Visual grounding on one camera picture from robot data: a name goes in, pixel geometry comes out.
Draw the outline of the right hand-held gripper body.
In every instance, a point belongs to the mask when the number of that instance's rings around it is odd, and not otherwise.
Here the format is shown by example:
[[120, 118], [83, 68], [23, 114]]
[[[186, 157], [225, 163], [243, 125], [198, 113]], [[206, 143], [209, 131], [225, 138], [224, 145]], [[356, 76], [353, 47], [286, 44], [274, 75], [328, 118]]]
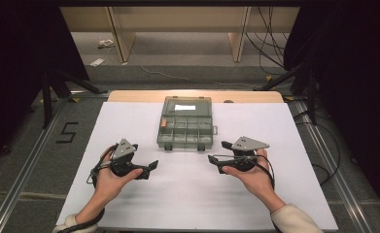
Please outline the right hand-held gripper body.
[[232, 150], [233, 159], [226, 160], [225, 166], [236, 168], [239, 171], [246, 172], [251, 170], [258, 162], [258, 156], [255, 154], [256, 150], [267, 149], [267, 143], [251, 139], [245, 136], [240, 137], [235, 143], [239, 150]]

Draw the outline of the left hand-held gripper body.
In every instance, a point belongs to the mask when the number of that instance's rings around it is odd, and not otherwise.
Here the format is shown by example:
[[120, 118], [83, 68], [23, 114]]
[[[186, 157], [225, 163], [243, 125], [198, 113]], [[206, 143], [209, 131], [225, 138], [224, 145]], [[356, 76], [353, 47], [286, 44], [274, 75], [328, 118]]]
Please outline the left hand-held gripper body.
[[139, 169], [142, 166], [132, 163], [135, 150], [132, 144], [127, 140], [121, 139], [117, 144], [114, 153], [110, 156], [110, 168], [118, 177], [123, 177], [134, 169]]

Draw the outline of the grey transparent compartment box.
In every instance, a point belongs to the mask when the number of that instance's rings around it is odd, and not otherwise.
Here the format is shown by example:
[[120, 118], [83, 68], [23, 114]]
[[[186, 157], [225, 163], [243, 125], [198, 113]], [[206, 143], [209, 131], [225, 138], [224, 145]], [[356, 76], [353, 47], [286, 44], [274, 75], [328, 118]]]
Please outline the grey transparent compartment box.
[[[166, 127], [161, 120], [166, 118]], [[167, 96], [159, 121], [157, 144], [164, 150], [206, 151], [213, 146], [215, 129], [210, 97]]]

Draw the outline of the person's right hand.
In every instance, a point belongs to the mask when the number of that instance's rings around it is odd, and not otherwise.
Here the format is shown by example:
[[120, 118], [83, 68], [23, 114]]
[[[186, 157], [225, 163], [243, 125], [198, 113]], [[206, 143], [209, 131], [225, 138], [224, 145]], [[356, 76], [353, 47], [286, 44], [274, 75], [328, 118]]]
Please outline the person's right hand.
[[283, 201], [279, 201], [272, 184], [271, 179], [265, 173], [269, 169], [268, 162], [266, 161], [267, 152], [264, 149], [257, 150], [258, 165], [247, 172], [238, 171], [235, 168], [224, 166], [223, 171], [237, 179], [245, 185], [247, 190], [256, 196], [270, 213], [283, 206]]

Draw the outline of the person's left hand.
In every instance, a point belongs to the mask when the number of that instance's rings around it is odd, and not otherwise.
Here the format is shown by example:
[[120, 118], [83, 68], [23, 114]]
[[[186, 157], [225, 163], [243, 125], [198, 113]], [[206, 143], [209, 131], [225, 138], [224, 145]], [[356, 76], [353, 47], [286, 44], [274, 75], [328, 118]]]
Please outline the person's left hand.
[[100, 169], [97, 176], [97, 183], [90, 201], [99, 208], [105, 207], [115, 199], [123, 187], [138, 178], [142, 174], [141, 168], [134, 169], [123, 177], [115, 175], [110, 168]]

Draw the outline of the white table sheet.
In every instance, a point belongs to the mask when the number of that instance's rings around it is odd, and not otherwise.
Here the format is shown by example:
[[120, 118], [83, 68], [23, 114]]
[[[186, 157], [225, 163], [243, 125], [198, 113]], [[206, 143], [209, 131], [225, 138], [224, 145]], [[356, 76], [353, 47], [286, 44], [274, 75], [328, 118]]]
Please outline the white table sheet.
[[103, 229], [187, 232], [269, 232], [268, 210], [232, 176], [220, 173], [208, 160], [230, 152], [223, 141], [247, 136], [269, 145], [275, 172], [275, 190], [288, 203], [310, 215], [320, 228], [337, 228], [326, 197], [284, 103], [216, 103], [213, 124], [218, 133], [211, 149], [162, 150], [156, 136], [162, 106], [159, 103], [106, 102], [91, 133], [84, 157], [61, 210], [67, 217], [90, 198], [87, 183], [92, 167], [110, 145], [126, 139], [137, 145], [134, 163], [158, 166], [147, 180], [132, 181], [106, 207]]

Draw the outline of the black metal stand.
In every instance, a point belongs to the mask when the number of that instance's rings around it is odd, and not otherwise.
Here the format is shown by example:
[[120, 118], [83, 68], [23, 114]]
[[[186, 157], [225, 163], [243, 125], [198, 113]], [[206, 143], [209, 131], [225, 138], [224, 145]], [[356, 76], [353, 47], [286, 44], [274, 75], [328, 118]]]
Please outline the black metal stand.
[[317, 124], [315, 117], [316, 79], [314, 69], [309, 62], [302, 62], [301, 64], [292, 68], [292, 70], [281, 75], [279, 78], [276, 78], [274, 81], [265, 84], [263, 87], [255, 88], [255, 91], [268, 91], [292, 77], [294, 77], [294, 81], [291, 87], [292, 94], [302, 94], [304, 90], [307, 90], [306, 113], [308, 114], [311, 122], [313, 124]]
[[43, 128], [47, 128], [52, 122], [52, 97], [51, 92], [57, 95], [58, 98], [68, 98], [71, 95], [71, 91], [67, 86], [67, 82], [75, 83], [83, 89], [93, 94], [104, 94], [107, 90], [99, 89], [84, 80], [78, 79], [72, 74], [52, 69], [47, 71], [42, 79], [42, 93], [43, 93], [43, 106], [44, 106], [44, 125]]

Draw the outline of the black curtain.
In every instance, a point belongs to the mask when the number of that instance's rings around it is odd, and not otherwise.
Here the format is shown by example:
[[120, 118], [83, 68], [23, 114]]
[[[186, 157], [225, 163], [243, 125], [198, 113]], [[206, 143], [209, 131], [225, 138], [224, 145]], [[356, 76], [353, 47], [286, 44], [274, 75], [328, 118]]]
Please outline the black curtain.
[[319, 93], [380, 199], [380, 0], [345, 0], [319, 67]]
[[0, 0], [0, 152], [42, 89], [43, 75], [88, 75], [60, 8], [39, 0]]

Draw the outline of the light wooden desk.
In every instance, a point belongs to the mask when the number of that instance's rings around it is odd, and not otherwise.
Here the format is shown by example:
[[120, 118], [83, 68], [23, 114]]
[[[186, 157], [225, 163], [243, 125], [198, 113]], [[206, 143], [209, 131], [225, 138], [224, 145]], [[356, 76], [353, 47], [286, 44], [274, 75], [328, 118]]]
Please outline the light wooden desk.
[[138, 32], [220, 32], [233, 60], [242, 57], [246, 33], [289, 33], [298, 7], [62, 7], [72, 32], [110, 32], [122, 62]]

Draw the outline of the aluminium floor rail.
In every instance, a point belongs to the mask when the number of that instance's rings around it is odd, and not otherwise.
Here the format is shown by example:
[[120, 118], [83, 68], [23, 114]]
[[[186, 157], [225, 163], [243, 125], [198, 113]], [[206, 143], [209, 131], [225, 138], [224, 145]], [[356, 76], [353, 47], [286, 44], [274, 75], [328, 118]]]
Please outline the aluminium floor rail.
[[[321, 186], [331, 182], [340, 197], [340, 203], [346, 209], [347, 216], [351, 219], [353, 226], [358, 233], [372, 233], [371, 226], [366, 219], [361, 203], [357, 200], [355, 194], [351, 191], [349, 183], [345, 180], [341, 173], [342, 155], [338, 145], [338, 141], [321, 124], [313, 124], [306, 113], [307, 107], [302, 101], [298, 101], [295, 107], [299, 111], [299, 115], [294, 118], [297, 125], [304, 125], [306, 132], [310, 135], [315, 145], [318, 155], [323, 160], [323, 170], [328, 176], [321, 181]], [[326, 138], [322, 135], [326, 132], [333, 140], [337, 150], [337, 156], [333, 155], [333, 151], [328, 147]]]
[[106, 95], [52, 99], [44, 124], [40, 98], [0, 155], [0, 233], [51, 233]]

